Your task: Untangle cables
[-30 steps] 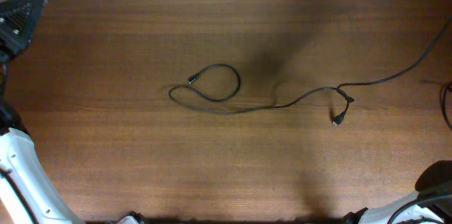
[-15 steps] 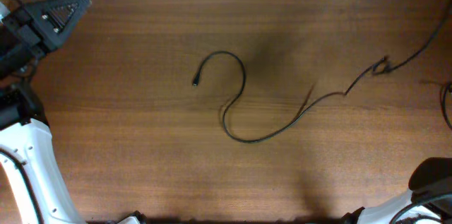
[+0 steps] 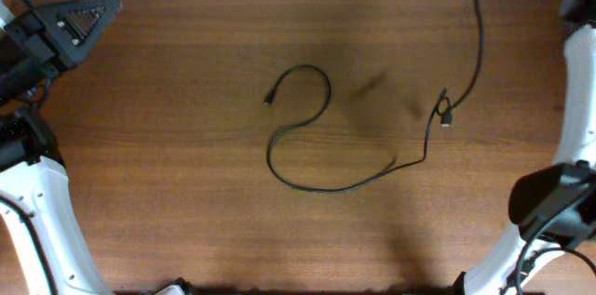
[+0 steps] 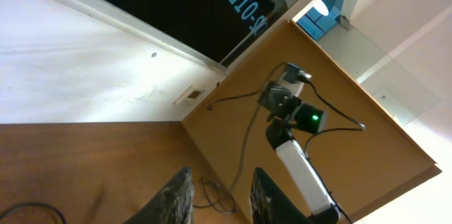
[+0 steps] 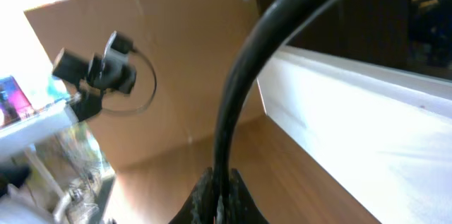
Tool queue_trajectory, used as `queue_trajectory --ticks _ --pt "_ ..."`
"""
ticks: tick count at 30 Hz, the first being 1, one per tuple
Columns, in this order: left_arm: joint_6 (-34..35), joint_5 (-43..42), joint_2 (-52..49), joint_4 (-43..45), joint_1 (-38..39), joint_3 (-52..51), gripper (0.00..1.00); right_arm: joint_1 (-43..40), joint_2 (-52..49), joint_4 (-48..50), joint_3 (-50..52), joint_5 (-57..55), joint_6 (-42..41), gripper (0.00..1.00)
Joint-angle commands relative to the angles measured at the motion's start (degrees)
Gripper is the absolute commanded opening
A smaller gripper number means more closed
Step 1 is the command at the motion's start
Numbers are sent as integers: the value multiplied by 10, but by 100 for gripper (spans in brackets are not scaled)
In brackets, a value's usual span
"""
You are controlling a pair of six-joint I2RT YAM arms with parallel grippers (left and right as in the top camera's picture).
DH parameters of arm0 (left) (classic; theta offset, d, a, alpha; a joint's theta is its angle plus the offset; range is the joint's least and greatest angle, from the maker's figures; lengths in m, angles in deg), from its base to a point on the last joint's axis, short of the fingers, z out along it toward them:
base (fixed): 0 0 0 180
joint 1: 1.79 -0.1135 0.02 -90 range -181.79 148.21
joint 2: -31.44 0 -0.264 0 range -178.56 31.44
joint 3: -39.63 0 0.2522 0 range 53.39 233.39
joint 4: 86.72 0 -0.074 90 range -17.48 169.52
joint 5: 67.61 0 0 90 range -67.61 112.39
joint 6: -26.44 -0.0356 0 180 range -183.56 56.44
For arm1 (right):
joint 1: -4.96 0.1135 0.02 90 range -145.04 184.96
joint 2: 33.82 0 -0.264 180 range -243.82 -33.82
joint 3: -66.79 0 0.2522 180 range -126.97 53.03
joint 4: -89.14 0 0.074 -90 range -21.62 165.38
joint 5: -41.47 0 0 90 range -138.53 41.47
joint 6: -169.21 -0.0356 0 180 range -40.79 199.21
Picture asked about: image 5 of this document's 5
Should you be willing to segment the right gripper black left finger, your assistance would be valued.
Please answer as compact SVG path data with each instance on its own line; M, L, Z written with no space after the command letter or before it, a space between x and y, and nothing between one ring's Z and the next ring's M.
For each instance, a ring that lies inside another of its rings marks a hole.
M213 169L207 167L169 224L213 224L216 214Z

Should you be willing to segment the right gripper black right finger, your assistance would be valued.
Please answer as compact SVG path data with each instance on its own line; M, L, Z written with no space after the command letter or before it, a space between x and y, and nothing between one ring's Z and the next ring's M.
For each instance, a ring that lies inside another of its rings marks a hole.
M242 176L231 169L229 196L225 212L229 224L269 224L256 206Z

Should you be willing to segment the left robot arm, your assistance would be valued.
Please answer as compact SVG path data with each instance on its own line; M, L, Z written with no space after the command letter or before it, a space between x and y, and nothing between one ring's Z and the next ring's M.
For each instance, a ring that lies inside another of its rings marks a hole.
M90 60L62 49L54 61L52 76L74 93L50 105L43 112L1 129L1 159L24 151L28 146L64 129L98 116L109 93L131 94L137 70L126 54L94 54Z

